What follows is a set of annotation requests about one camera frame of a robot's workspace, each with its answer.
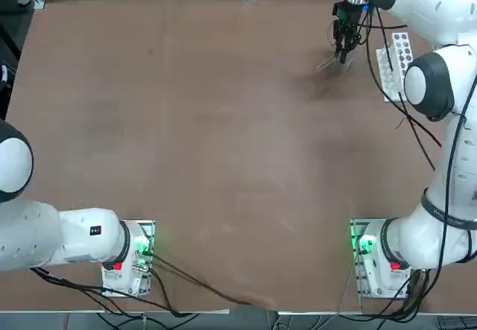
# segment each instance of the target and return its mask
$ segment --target wire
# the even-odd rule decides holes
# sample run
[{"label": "wire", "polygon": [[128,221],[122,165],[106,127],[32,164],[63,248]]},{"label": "wire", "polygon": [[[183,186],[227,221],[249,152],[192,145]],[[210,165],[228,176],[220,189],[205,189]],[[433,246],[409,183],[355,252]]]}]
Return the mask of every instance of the wire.
[{"label": "wire", "polygon": [[193,281],[196,285],[199,285],[201,286],[202,288],[206,288],[208,291],[211,291],[213,292],[215,295],[218,295],[220,298],[223,298],[225,300],[228,300],[229,302],[234,302],[235,304],[239,304],[239,305],[252,305],[251,303],[249,302],[244,302],[244,301],[241,301],[241,300],[237,300],[237,299],[234,299],[232,298],[231,296],[228,296],[220,291],[218,291],[217,289],[214,289],[213,287],[211,287],[210,285],[200,281],[199,279],[189,275],[188,273],[184,272],[183,270],[179,269],[178,267],[176,267],[175,265],[169,263],[168,261],[166,261],[165,259],[159,257],[159,256],[156,256],[155,254],[153,253],[149,253],[149,252],[143,252],[143,254],[145,256],[152,256],[154,257],[155,259],[157,259],[158,261],[161,261],[163,264],[166,264],[167,266],[169,266],[170,268],[174,269],[175,271],[177,271],[178,273],[182,274],[183,276],[187,277],[188,279],[190,279],[191,281]]},{"label": "wire", "polygon": [[[391,62],[391,56],[389,55],[388,39],[386,38],[386,32],[385,32],[384,26],[382,24],[381,13],[379,13],[379,8],[376,8],[376,14],[378,15],[379,25],[381,26],[382,38],[383,38],[384,43],[385,43],[385,50],[386,50],[386,56],[388,57],[389,68],[391,69],[391,71],[393,71],[393,63]],[[423,152],[424,157],[426,158],[427,162],[431,166],[432,170],[435,171],[435,166],[432,163],[431,158],[427,154],[426,148],[424,147],[423,143],[421,142],[419,135],[417,134],[416,127],[412,123],[412,120],[409,118],[408,109],[407,109],[407,107],[404,103],[404,99],[402,98],[401,91],[398,90],[398,94],[399,94],[399,99],[401,101],[402,109],[404,110],[405,116],[409,121],[409,125],[411,126],[414,137],[416,138],[417,143],[419,144],[419,147],[420,147],[421,151]]]},{"label": "wire", "polygon": [[179,327],[181,327],[181,326],[184,326],[185,324],[190,323],[191,321],[193,321],[193,319],[195,319],[195,318],[198,317],[199,315],[200,315],[200,314],[196,314],[196,315],[194,315],[193,317],[190,317],[189,319],[187,319],[187,320],[185,320],[185,321],[183,321],[183,322],[181,322],[181,323],[178,323],[177,325],[172,326],[171,328],[169,328],[169,330],[177,329],[177,328],[179,328]]},{"label": "wire", "polygon": [[[369,23],[371,25],[371,22],[373,20],[373,14],[370,14],[370,19],[369,19]],[[404,109],[402,109],[399,105],[397,105],[397,103],[395,101],[393,101],[389,95],[382,89],[382,87],[379,85],[379,82],[376,78],[376,74],[374,73],[374,70],[373,70],[373,65],[371,63],[371,56],[370,56],[370,46],[369,46],[369,39],[366,39],[366,57],[367,57],[367,64],[369,66],[369,69],[370,69],[370,72],[371,72],[371,76],[373,77],[373,80],[374,80],[374,83],[376,84],[376,86],[378,87],[379,91],[381,92],[381,94],[383,94],[386,99],[391,103],[391,105],[396,108],[397,110],[399,110],[399,112],[401,112],[402,114],[404,114],[406,117],[409,117],[418,127],[420,127],[426,134],[428,134],[432,140],[434,140],[434,142],[439,145],[439,147],[442,146],[442,144],[439,142],[439,140],[437,140],[437,138],[434,136],[434,134],[432,134],[426,127],[424,127],[419,121],[417,121],[415,118],[413,118],[411,115],[409,115],[408,113],[406,113],[406,111]]]},{"label": "wire", "polygon": [[152,274],[152,276],[157,280],[157,282],[159,283],[159,286],[161,287],[161,291],[162,291],[162,296],[164,297],[164,301],[165,301],[165,304],[167,305],[167,308],[169,309],[169,311],[171,312],[172,315],[174,315],[175,317],[190,317],[192,314],[191,313],[180,313],[179,311],[175,310],[172,305],[171,305],[171,302],[169,300],[169,297],[167,295],[167,292],[165,291],[165,286],[164,286],[164,282],[162,281],[161,277],[159,276],[159,274],[157,274],[157,272],[150,268],[149,269],[149,272]]},{"label": "wire", "polygon": [[101,314],[96,313],[96,315],[98,315],[101,320],[103,320],[107,325],[111,326],[111,328],[113,328],[114,330],[121,330],[121,329],[119,328],[119,326],[116,326],[116,325],[110,323],[110,322],[109,322],[108,320],[106,320]]},{"label": "wire", "polygon": [[404,289],[404,287],[412,280],[413,276],[415,275],[413,274],[412,276],[408,277],[406,279],[406,281],[401,285],[401,288],[399,288],[396,292],[396,294],[391,298],[391,300],[389,301],[389,303],[385,306],[384,309],[381,310],[381,312],[379,312],[377,315],[367,315],[367,314],[363,314],[362,316],[364,317],[369,317],[369,319],[353,319],[352,317],[346,317],[344,315],[340,315],[340,317],[344,318],[344,319],[347,319],[347,320],[351,320],[351,321],[356,321],[356,322],[359,322],[359,323],[367,323],[369,321],[372,321],[374,319],[377,319],[377,317],[383,315],[385,313],[386,310],[389,309],[389,307],[393,304],[393,302],[396,300],[396,298],[399,296],[399,294],[401,293],[401,291]]},{"label": "wire", "polygon": [[380,324],[379,326],[376,328],[376,330],[380,330],[380,328],[382,328],[382,326],[385,324],[386,322],[386,319],[384,319]]},{"label": "wire", "polygon": [[[405,106],[405,103],[404,103],[404,99],[402,99],[402,94],[401,92],[398,93],[399,94],[399,99],[401,100],[401,105],[402,105],[402,108],[408,112],[406,106]],[[429,163],[429,166],[431,166],[431,169],[433,171],[435,171],[435,166],[434,166],[434,163],[432,162],[431,158],[429,157],[429,154],[427,153],[427,150],[426,148],[424,147],[423,145],[423,142],[420,140],[420,137],[419,135],[417,134],[417,131],[416,131],[416,127],[414,126],[414,123],[412,122],[412,120],[409,118],[409,114],[407,116],[407,119],[409,121],[409,125],[411,126],[411,129],[412,129],[412,133],[414,134],[416,140],[417,140],[417,143],[419,144],[419,147],[421,149],[421,151],[423,152],[424,154],[424,157],[426,158],[427,162]]]},{"label": "wire", "polygon": [[321,315],[318,317],[318,319],[316,320],[316,323],[313,324],[313,326],[311,328],[308,328],[308,330],[315,330],[315,328],[320,325],[320,321],[321,321]]},{"label": "wire", "polygon": [[105,287],[100,287],[100,286],[94,286],[94,285],[81,285],[81,284],[78,284],[78,283],[74,283],[74,282],[70,282],[69,280],[67,279],[63,279],[63,278],[57,278],[57,277],[54,277],[54,276],[50,276],[49,275],[49,272],[47,272],[46,270],[39,270],[39,268],[31,268],[31,270],[37,274],[40,278],[42,278],[43,280],[47,281],[48,283],[51,283],[53,285],[58,285],[60,287],[65,287],[65,288],[71,288],[71,289],[75,289],[75,290],[80,290],[80,291],[90,291],[90,290],[93,290],[93,291],[103,291],[103,292],[110,292],[110,293],[117,293],[117,294],[121,294],[122,296],[125,296],[129,299],[134,299],[138,302],[143,302],[145,304],[149,304],[149,305],[154,305],[158,308],[161,308],[163,310],[167,310],[167,307],[165,307],[164,305],[160,305],[156,302],[152,302],[150,300],[146,300],[146,299],[142,299],[142,298],[138,298],[137,296],[132,296],[128,293],[125,293],[125,292],[122,292],[122,291],[117,291],[115,289],[111,289],[111,288],[105,288]]},{"label": "wire", "polygon": [[[381,26],[366,26],[366,25],[363,25],[362,23],[358,23],[356,24],[357,26],[359,27],[366,27],[366,28],[379,28],[381,29]],[[385,30],[399,30],[400,28],[406,28],[408,27],[407,25],[398,25],[398,26],[383,26],[383,28]]]}]

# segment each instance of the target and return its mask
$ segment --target equipment in background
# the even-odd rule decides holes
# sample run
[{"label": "equipment in background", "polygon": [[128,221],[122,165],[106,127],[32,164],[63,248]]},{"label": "equipment in background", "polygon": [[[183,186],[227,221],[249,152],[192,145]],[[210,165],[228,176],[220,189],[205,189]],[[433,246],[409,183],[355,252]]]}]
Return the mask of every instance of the equipment in background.
[{"label": "equipment in background", "polygon": [[358,24],[364,5],[352,4],[348,1],[336,2],[333,5],[333,38],[335,39],[335,56],[339,56],[342,64],[347,55],[359,44]]}]

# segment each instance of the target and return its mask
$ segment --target floor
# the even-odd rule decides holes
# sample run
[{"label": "floor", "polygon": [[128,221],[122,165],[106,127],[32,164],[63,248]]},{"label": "floor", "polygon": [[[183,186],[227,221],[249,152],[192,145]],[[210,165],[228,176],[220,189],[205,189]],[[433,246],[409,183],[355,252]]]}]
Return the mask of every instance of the floor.
[{"label": "floor", "polygon": [[[21,48],[25,42],[25,38],[30,25],[33,11],[31,6],[18,7],[15,0],[0,0],[0,17],[1,22],[10,32],[11,36]],[[8,53],[6,47],[0,42],[0,58],[6,60],[12,66],[16,66],[17,62],[11,54]],[[269,312],[270,321],[274,321],[274,313]],[[124,321],[124,317],[114,317],[105,315],[105,317],[114,324]],[[173,326],[180,323],[180,320],[174,319],[170,314],[154,314],[151,315],[154,319],[158,319],[167,326]],[[323,316],[321,323],[328,317]],[[280,328],[287,327],[295,330],[313,329],[318,317],[295,316],[288,326],[291,317],[282,317],[281,323],[287,324],[280,326]],[[409,324],[396,324],[387,322],[383,325],[383,330],[391,329],[477,329],[477,318],[471,317],[435,317],[429,315],[418,316]],[[1,328],[4,330],[20,330],[33,329],[41,324],[42,329],[51,330],[82,330],[82,329],[111,329],[105,324],[96,314],[82,313],[82,314],[65,314],[65,313],[48,313],[48,314],[0,314]],[[326,328],[327,329],[377,329],[379,321],[374,320],[369,323],[354,323],[345,319],[335,319]],[[153,323],[147,323],[144,327],[142,322],[133,322],[121,329],[157,329],[159,326]],[[240,306],[234,308],[230,314],[201,314],[196,320],[182,326],[182,329],[227,329],[227,330],[263,330],[269,329],[267,312],[254,307]]]},{"label": "floor", "polygon": [[[273,322],[274,314],[269,313],[271,321]],[[124,317],[105,316],[111,323],[119,324],[121,321],[126,320]],[[173,326],[180,323],[181,320],[174,319],[169,314],[159,314],[152,316],[154,319],[158,319],[165,323],[167,326]],[[323,317],[320,323],[324,323],[328,317]],[[295,316],[291,322],[289,329],[292,330],[308,330],[316,324],[318,317],[312,315]],[[288,328],[290,316],[282,317],[281,322],[286,326],[280,326],[281,329]],[[108,325],[102,322],[96,314],[0,314],[0,323],[5,330],[23,330],[36,328],[38,324],[41,324],[42,329],[50,330],[106,330],[111,329]],[[354,323],[349,320],[335,319],[326,328],[329,330],[365,330],[365,329],[377,329],[379,321],[372,321],[369,323]],[[396,324],[385,323],[382,330],[430,330],[430,329],[465,329],[460,322],[457,326],[437,327],[437,318],[434,316],[419,316],[409,324]],[[470,324],[467,323],[467,329],[472,329]],[[159,326],[153,323],[147,324],[147,329],[158,329]],[[226,329],[226,330],[266,330],[268,326],[268,319],[266,312],[258,308],[250,307],[238,307],[230,312],[230,314],[201,314],[197,319],[191,321],[181,327],[183,330],[213,330],[213,329]],[[143,329],[141,321],[129,323],[122,326],[123,330],[139,330]]]}]

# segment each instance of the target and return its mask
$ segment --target silver mounting plate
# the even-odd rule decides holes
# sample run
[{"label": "silver mounting plate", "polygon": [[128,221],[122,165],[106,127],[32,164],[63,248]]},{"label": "silver mounting plate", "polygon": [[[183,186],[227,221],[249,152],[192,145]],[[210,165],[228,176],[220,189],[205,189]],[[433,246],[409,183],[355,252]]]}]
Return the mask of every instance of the silver mounting plate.
[{"label": "silver mounting plate", "polygon": [[[364,268],[364,263],[361,257],[361,254],[356,255],[358,252],[358,240],[364,234],[367,225],[374,220],[379,220],[378,218],[352,218],[350,220],[350,231],[351,231],[351,245],[353,248],[353,258],[355,259],[355,274],[356,274],[356,285],[358,286],[358,296],[359,302],[361,304],[361,298],[373,298],[376,299],[376,296],[372,296],[369,288],[369,283],[367,280],[367,271]],[[407,294],[405,291],[396,296],[396,299],[405,299]],[[389,296],[383,296],[383,299],[389,299]]]}]

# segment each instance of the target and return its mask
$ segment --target black cable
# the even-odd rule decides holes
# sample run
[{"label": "black cable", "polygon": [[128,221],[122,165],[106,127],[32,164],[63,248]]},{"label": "black cable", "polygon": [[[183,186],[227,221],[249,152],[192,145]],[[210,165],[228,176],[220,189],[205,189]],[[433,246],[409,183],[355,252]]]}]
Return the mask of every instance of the black cable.
[{"label": "black cable", "polygon": [[320,321],[321,321],[321,315],[318,317],[318,320],[316,320],[316,323],[313,324],[313,326],[309,327],[308,330],[314,330],[318,326]]},{"label": "black cable", "polygon": [[164,305],[160,305],[157,302],[152,302],[152,301],[149,301],[149,300],[146,300],[146,299],[138,298],[137,296],[132,296],[132,295],[130,295],[128,293],[125,293],[125,292],[122,292],[122,291],[117,291],[115,289],[105,288],[105,287],[100,287],[100,286],[95,286],[95,285],[81,285],[81,284],[78,284],[78,283],[70,282],[69,280],[66,280],[66,279],[63,279],[63,278],[56,278],[56,277],[53,277],[53,276],[49,276],[49,275],[47,275],[47,274],[49,274],[49,272],[47,272],[47,274],[45,274],[45,273],[39,272],[37,270],[37,268],[32,268],[31,270],[35,274],[37,274],[40,278],[42,278],[43,280],[46,280],[48,283],[58,285],[60,287],[71,288],[71,289],[82,290],[82,291],[94,290],[94,291],[106,291],[106,292],[110,292],[110,293],[117,293],[117,294],[121,294],[122,296],[125,296],[129,299],[134,299],[138,302],[143,302],[145,304],[153,305],[153,306],[156,306],[158,308],[161,308],[162,310],[167,310],[168,311],[167,307],[165,307]]},{"label": "black cable", "polygon": [[393,304],[393,302],[397,299],[397,297],[399,296],[399,294],[401,293],[401,291],[405,288],[405,286],[413,279],[414,276],[416,275],[419,275],[418,272],[416,272],[415,274],[411,275],[409,278],[407,278],[405,280],[405,282],[401,285],[401,287],[397,290],[396,294],[394,294],[394,296],[391,298],[391,300],[389,301],[389,303],[385,306],[384,309],[382,309],[378,314],[376,315],[368,315],[368,314],[362,314],[360,316],[363,316],[363,317],[369,317],[369,319],[353,319],[352,317],[347,317],[345,315],[339,315],[339,317],[342,317],[344,319],[347,319],[347,320],[351,320],[351,321],[356,321],[356,322],[359,322],[359,323],[367,323],[369,321],[372,321],[372,320],[375,320],[375,319],[378,319],[379,316],[383,315],[385,313],[385,311],[387,311],[389,309],[389,307]]},{"label": "black cable", "polygon": [[195,318],[198,317],[199,315],[200,315],[200,314],[196,314],[196,315],[194,315],[193,317],[190,317],[189,319],[187,319],[186,321],[183,321],[183,322],[181,322],[181,323],[178,323],[177,325],[174,325],[174,326],[170,327],[169,330],[174,330],[174,329],[177,329],[177,328],[179,328],[179,327],[181,327],[181,326],[184,326],[185,324],[187,324],[187,323],[193,321],[193,319],[195,319]]},{"label": "black cable", "polygon": [[[401,95],[401,92],[399,92],[399,99],[401,100],[401,105],[402,105],[402,108],[404,109],[405,112],[408,112],[406,106],[405,106],[405,103],[404,103],[404,99],[402,99],[402,95]],[[421,151],[423,152],[424,154],[424,157],[426,158],[427,162],[429,163],[429,166],[431,166],[431,169],[433,171],[435,171],[435,166],[434,166],[434,163],[432,162],[431,160],[431,157],[429,156],[429,154],[427,153],[427,150],[426,148],[424,147],[423,145],[423,142],[420,140],[420,137],[419,137],[419,134],[417,134],[417,130],[416,130],[416,127],[414,126],[414,123],[412,122],[412,120],[409,118],[409,114],[408,116],[406,117],[409,121],[409,126],[411,127],[412,129],[412,133],[414,134],[414,137],[416,138],[417,140],[417,143],[421,149]]]},{"label": "black cable", "polygon": [[171,312],[172,315],[174,315],[175,317],[190,317],[192,314],[191,313],[180,313],[179,311],[175,310],[172,305],[171,305],[171,301],[169,300],[169,297],[167,295],[167,292],[165,291],[165,285],[164,285],[164,282],[162,281],[161,277],[159,276],[159,274],[157,274],[157,272],[150,268],[149,269],[149,272],[152,274],[152,276],[157,280],[157,282],[159,283],[159,286],[161,288],[161,291],[162,291],[162,296],[164,297],[164,301],[165,301],[165,304],[167,305],[169,311]]},{"label": "black cable", "polygon": [[[371,7],[368,7],[367,8],[367,11],[366,11],[366,14],[364,15],[364,18],[363,18],[363,22],[366,22],[367,24],[370,24],[370,9]],[[358,41],[358,44],[359,45],[363,45],[366,43],[367,39],[370,37],[370,34],[371,34],[371,29],[370,28],[366,28],[366,37],[364,38],[363,41],[361,41],[361,29],[362,29],[362,23],[361,23],[361,26],[359,26],[359,29],[358,29],[358,36],[359,36],[359,41]]]},{"label": "black cable", "polygon": [[[370,14],[370,25],[371,25],[371,22],[373,20],[373,14]],[[406,117],[409,116],[409,118],[418,126],[420,127],[427,135],[429,135],[432,140],[434,140],[434,142],[439,145],[439,147],[441,147],[441,143],[439,142],[439,140],[437,140],[437,138],[426,128],[424,127],[419,121],[417,121],[415,118],[413,118],[411,115],[409,115],[408,113],[406,113],[399,105],[397,105],[397,103],[393,100],[391,100],[391,98],[389,97],[389,95],[382,89],[382,87],[379,85],[379,82],[376,78],[376,74],[374,73],[374,70],[373,70],[373,65],[371,63],[371,56],[370,56],[370,46],[369,46],[369,39],[366,39],[366,57],[367,57],[367,64],[369,66],[369,69],[370,69],[370,72],[371,72],[371,77],[373,77],[373,80],[374,80],[374,83],[376,84],[376,86],[378,87],[379,91],[381,92],[381,94],[383,94],[386,99],[391,103],[391,105],[396,108],[397,110],[399,110],[399,112],[401,112],[403,115],[405,115]]]},{"label": "black cable", "polygon": [[113,323],[110,323],[108,320],[106,320],[101,314],[96,313],[96,315],[99,316],[101,320],[103,320],[107,325],[111,326],[114,330],[121,330],[118,326],[114,325]]},{"label": "black cable", "polygon": [[[379,13],[379,8],[376,8],[376,14],[378,15],[379,25],[381,26],[382,38],[383,38],[384,43],[385,43],[385,50],[386,50],[386,56],[388,58],[389,68],[391,69],[391,71],[393,71],[393,63],[391,62],[391,56],[389,55],[388,39],[386,38],[386,32],[385,32],[384,26],[382,24],[381,13]],[[417,134],[416,127],[412,123],[412,120],[409,118],[410,115],[408,113],[408,108],[406,107],[406,105],[404,103],[404,100],[402,99],[401,92],[398,91],[398,94],[399,94],[399,99],[401,101],[402,109],[404,110],[405,116],[409,121],[409,125],[411,126],[414,137],[416,138],[417,143],[419,144],[419,147],[420,147],[421,151],[423,152],[424,157],[426,158],[427,162],[431,166],[432,170],[435,171],[435,166],[432,163],[431,158],[427,154],[427,150],[424,147],[423,143],[421,142],[419,134]]]},{"label": "black cable", "polygon": [[386,319],[383,319],[383,321],[379,324],[379,326],[376,328],[376,330],[380,330],[382,326],[385,324]]},{"label": "black cable", "polygon": [[234,302],[235,304],[239,304],[239,305],[252,305],[251,303],[249,302],[244,302],[244,301],[241,301],[241,300],[237,300],[237,299],[234,299],[232,298],[231,296],[228,296],[220,291],[218,291],[217,289],[214,289],[213,287],[211,287],[210,285],[200,281],[199,279],[189,275],[188,273],[184,272],[183,270],[179,269],[178,267],[176,267],[175,265],[169,263],[168,261],[166,261],[165,259],[159,257],[159,256],[156,256],[155,254],[153,253],[149,253],[149,252],[143,252],[142,254],[144,254],[145,256],[152,256],[153,258],[157,259],[158,261],[161,261],[163,264],[169,266],[170,268],[174,269],[175,271],[177,271],[178,273],[182,274],[183,276],[189,278],[190,280],[192,280],[196,285],[200,285],[202,288],[206,288],[208,291],[211,291],[213,292],[215,295],[218,295],[220,298],[223,298],[225,300],[228,300],[229,302]]},{"label": "black cable", "polygon": [[[378,29],[381,29],[381,26],[366,26],[366,25],[363,25],[362,23],[358,23],[356,24],[357,26],[359,27],[366,27],[366,28],[378,28]],[[385,30],[399,30],[400,28],[406,28],[408,27],[407,25],[398,25],[398,26],[383,26],[383,28]]]},{"label": "black cable", "polygon": [[388,39],[386,38],[386,32],[385,32],[384,25],[382,24],[381,13],[379,13],[379,8],[376,8],[376,14],[378,15],[379,29],[382,32],[382,38],[385,42],[386,57],[388,58],[389,68],[391,69],[391,72],[392,72],[393,71],[393,63],[391,62],[391,56],[389,55]]},{"label": "black cable", "polygon": [[[123,321],[122,323],[119,323],[118,325],[113,325],[112,323],[106,321],[106,319],[104,319],[104,317],[102,317],[99,313],[96,313],[106,324],[108,324],[109,326],[113,327],[113,329],[119,329],[121,328],[122,326],[128,324],[128,323],[132,323],[133,321],[137,321],[137,320],[144,320],[144,317],[143,316],[137,316],[137,317],[130,317],[130,319],[127,319],[125,321]],[[153,319],[151,317],[145,317],[146,321],[150,321],[152,323],[155,323],[159,326],[161,326],[164,330],[170,330],[167,325],[159,320],[156,320],[156,319]]]}]

